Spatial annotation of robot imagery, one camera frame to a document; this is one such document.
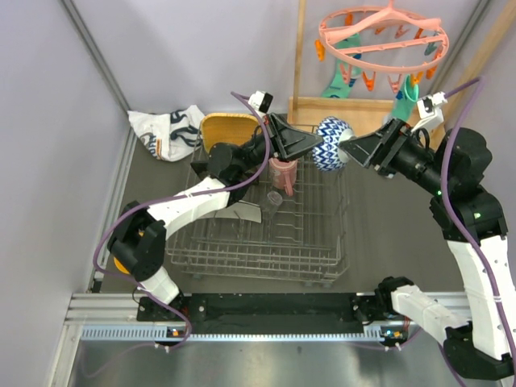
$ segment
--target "cloth with black print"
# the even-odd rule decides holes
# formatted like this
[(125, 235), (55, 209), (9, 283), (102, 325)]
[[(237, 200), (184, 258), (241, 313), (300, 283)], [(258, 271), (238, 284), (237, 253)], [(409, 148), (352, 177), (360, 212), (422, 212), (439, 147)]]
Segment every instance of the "cloth with black print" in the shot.
[(170, 114), (127, 114), (140, 141), (158, 160), (178, 161), (202, 144), (199, 128), (204, 114), (197, 105)]

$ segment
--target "wire basket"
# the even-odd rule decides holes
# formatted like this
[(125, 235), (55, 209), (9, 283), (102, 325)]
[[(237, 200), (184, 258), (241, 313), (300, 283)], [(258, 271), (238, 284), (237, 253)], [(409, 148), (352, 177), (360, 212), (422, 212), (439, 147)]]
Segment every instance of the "wire basket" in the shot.
[[(207, 160), (199, 148), (194, 160)], [(183, 227), (167, 243), (173, 264), (185, 273), (274, 278), (330, 284), (349, 267), (346, 253), (348, 194), (345, 169), (317, 170), (311, 155), (298, 161), (294, 195), (262, 223), (205, 218)], [(186, 188), (199, 182), (189, 170)], [(273, 190), (268, 169), (244, 201), (260, 203)]]

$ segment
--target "yellow bowl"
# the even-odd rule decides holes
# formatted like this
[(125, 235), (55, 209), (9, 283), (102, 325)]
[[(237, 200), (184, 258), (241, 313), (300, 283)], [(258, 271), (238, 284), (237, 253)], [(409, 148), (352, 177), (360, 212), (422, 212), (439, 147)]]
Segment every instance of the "yellow bowl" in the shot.
[(209, 152), (216, 143), (236, 145), (247, 143), (257, 126), (259, 126), (258, 120), (249, 114), (208, 114), (201, 121), (204, 149)]

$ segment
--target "zigzag pattern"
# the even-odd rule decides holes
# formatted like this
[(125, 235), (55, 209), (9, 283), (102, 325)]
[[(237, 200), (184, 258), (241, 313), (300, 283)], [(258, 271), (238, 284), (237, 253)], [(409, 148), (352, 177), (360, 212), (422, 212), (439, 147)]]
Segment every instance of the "zigzag pattern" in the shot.
[(351, 129), (342, 119), (326, 117), (318, 126), (317, 134), (324, 143), (312, 149), (315, 166), (323, 172), (341, 169), (346, 164), (339, 158), (339, 137), (343, 131)]

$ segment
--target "white wall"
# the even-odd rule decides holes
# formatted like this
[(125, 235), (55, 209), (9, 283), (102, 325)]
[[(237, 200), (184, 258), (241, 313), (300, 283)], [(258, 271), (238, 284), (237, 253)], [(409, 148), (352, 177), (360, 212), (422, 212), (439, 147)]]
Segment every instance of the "white wall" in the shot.
[(0, 384), (43, 384), (127, 130), (58, 1), (0, 12)]
[[(447, 80), (445, 90), (456, 86), (456, 82), (476, 54), (485, 34), (495, 22), (505, 3), (506, 0), (497, 0), (495, 6), (486, 15), (481, 28), (472, 36), (471, 42)], [(486, 189), (497, 196), (505, 212), (509, 227), (509, 262), (512, 273), (516, 273), (516, 243), (514, 242), (514, 231), (516, 230), (516, 202), (514, 201), (516, 187), (515, 52), (516, 26), (512, 26), (494, 53), (493, 60), (485, 68), (486, 86), (463, 125), (479, 131), (486, 138), (488, 148), (493, 153), (493, 162), (485, 173), (483, 184)]]
[[(76, 3), (134, 109), (167, 112), (197, 103), (204, 111), (244, 110), (230, 91), (265, 89), (274, 95), (273, 109), (286, 111), (293, 92), (298, 0)], [(307, 1), (301, 95), (319, 96), (335, 71), (335, 59), (321, 63), (314, 50), (322, 18), (347, 6), (370, 4), (386, 5), (387, 0)], [(395, 2), (398, 8), (440, 17), (451, 44), (474, 4), (476, 0)], [(388, 34), (392, 39), (395, 31), (392, 27), (378, 39)], [(416, 31), (412, 27), (410, 34)], [(421, 64), (426, 59), (421, 52), (415, 58), (407, 50), (391, 54), (381, 63)], [(422, 87), (429, 84), (425, 80)], [(352, 97), (391, 99), (393, 93), (386, 75), (378, 75), (374, 92), (358, 81)]]

